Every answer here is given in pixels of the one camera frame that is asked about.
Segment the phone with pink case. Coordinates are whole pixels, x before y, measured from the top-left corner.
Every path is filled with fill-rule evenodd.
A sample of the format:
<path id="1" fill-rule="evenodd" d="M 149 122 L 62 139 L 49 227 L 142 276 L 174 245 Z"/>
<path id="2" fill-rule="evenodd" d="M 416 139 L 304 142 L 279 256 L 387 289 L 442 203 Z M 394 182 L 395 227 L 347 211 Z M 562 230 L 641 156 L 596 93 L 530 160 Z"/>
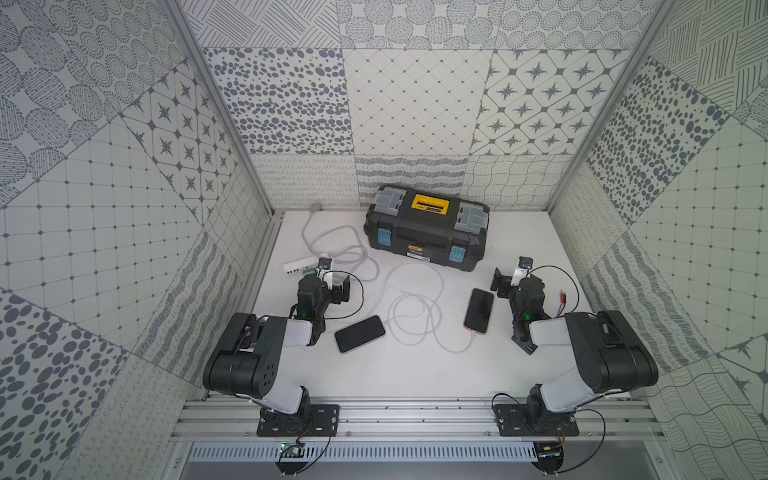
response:
<path id="1" fill-rule="evenodd" d="M 491 292 L 473 289 L 465 313 L 463 326 L 475 333 L 486 334 L 492 314 L 494 295 Z"/>

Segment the phone with mint case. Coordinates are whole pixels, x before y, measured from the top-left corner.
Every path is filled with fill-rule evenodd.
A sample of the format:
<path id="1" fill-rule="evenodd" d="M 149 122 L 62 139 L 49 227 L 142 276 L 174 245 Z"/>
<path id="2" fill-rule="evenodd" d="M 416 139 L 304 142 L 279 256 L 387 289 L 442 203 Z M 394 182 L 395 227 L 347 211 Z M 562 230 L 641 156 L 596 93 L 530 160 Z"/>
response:
<path id="1" fill-rule="evenodd" d="M 368 317 L 335 332 L 334 337 L 340 353 L 345 354 L 386 334 L 378 315 Z"/>

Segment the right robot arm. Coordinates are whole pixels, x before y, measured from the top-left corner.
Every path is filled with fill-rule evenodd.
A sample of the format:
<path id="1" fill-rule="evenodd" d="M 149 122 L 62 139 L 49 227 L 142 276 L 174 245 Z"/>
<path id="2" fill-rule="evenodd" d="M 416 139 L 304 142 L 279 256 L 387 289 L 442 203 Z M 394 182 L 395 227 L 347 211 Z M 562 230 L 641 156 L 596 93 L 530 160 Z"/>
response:
<path id="1" fill-rule="evenodd" d="M 491 291 L 509 301 L 512 340 L 531 355 L 543 346 L 568 347 L 575 365 L 558 378 L 535 385 L 522 418 L 534 431 L 570 419 L 581 407 L 611 393 L 653 386 L 659 368 L 643 341 L 617 310 L 569 312 L 550 317 L 543 311 L 545 284 L 531 270 L 513 275 L 495 270 Z"/>

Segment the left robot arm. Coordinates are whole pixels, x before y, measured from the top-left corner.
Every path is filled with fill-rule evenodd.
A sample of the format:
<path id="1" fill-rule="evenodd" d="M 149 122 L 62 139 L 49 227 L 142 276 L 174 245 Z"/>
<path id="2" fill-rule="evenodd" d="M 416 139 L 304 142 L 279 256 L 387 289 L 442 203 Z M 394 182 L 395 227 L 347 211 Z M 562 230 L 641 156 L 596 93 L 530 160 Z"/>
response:
<path id="1" fill-rule="evenodd" d="M 235 313 L 203 369 L 208 391 L 249 400 L 269 420 L 304 428 L 311 422 L 308 389 L 279 373 L 285 347 L 313 346 L 326 331 L 330 305 L 349 301 L 351 275 L 335 285 L 334 270 L 306 275 L 286 317 Z"/>

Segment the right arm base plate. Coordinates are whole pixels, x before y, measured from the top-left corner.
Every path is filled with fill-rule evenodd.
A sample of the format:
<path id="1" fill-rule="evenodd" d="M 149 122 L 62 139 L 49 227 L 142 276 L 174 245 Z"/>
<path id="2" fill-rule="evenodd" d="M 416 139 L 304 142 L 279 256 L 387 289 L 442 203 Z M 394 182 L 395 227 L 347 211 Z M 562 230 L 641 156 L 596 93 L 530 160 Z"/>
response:
<path id="1" fill-rule="evenodd" d="M 525 405 L 499 404 L 492 407 L 502 437 L 555 437 L 580 434 L 573 413 L 552 413 L 543 409 L 530 413 Z"/>

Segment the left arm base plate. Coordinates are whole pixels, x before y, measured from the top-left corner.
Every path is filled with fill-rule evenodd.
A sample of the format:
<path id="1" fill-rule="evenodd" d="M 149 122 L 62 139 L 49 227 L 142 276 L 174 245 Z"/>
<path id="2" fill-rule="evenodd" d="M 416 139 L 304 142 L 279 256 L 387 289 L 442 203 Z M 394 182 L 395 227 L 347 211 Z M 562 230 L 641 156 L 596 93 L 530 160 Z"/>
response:
<path id="1" fill-rule="evenodd" d="M 338 404 L 310 404 L 300 407 L 293 415 L 262 408 L 256 435 L 260 438 L 335 437 L 339 413 Z"/>

